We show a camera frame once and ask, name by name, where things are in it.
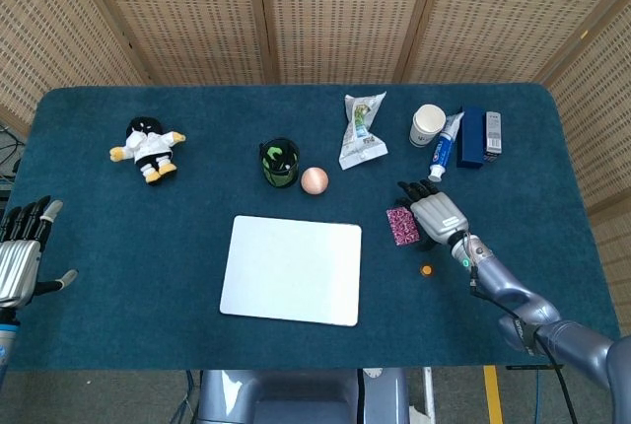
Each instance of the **plush toy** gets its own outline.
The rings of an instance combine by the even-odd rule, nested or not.
[[[125,146],[109,150],[109,158],[112,161],[133,158],[145,181],[154,183],[162,176],[175,172],[177,167],[171,162],[171,147],[186,140],[184,135],[175,131],[163,133],[162,125],[156,118],[138,116],[127,126]]]

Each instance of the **white cup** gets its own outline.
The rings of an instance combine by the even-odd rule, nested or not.
[[[427,145],[441,132],[445,126],[445,120],[445,113],[439,106],[432,104],[420,106],[412,117],[410,143],[418,148]]]

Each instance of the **white tablet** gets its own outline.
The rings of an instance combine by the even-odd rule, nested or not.
[[[358,225],[237,216],[223,314],[357,324]]]

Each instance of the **robotic arm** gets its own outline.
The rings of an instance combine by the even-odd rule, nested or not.
[[[610,389],[613,423],[631,422],[631,336],[612,342],[577,322],[561,319],[552,303],[524,286],[469,232],[466,217],[432,183],[422,180],[399,185],[409,197],[399,203],[412,211],[433,245],[449,246],[452,256],[469,271],[471,294],[506,312],[498,325],[508,344],[577,368]],[[510,309],[509,303],[517,306]]]
[[[41,254],[63,206],[55,200],[46,208],[49,201],[46,196],[24,208],[16,207],[0,223],[0,388],[20,329],[16,312],[34,296],[59,291],[77,276],[77,270],[71,269],[54,281],[37,281]]]

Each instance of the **table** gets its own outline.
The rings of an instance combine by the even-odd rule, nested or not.
[[[388,155],[342,172],[343,97],[387,90],[372,130]],[[524,363],[496,330],[500,313],[468,295],[446,248],[397,247],[386,210],[398,180],[428,173],[434,144],[408,141],[412,113],[480,105],[502,113],[505,152],[457,169],[440,188],[471,231],[561,311],[616,337],[610,303],[561,124],[535,84],[61,89],[40,102],[12,206],[45,194],[65,202],[40,279],[77,268],[59,294],[36,298],[14,369],[295,369]],[[175,178],[144,184],[131,161],[112,163],[133,116],[187,136]],[[320,197],[268,185],[258,144],[292,138],[301,167],[330,178]],[[219,298],[236,215],[359,224],[356,327],[222,316]],[[435,267],[422,277],[421,263]]]

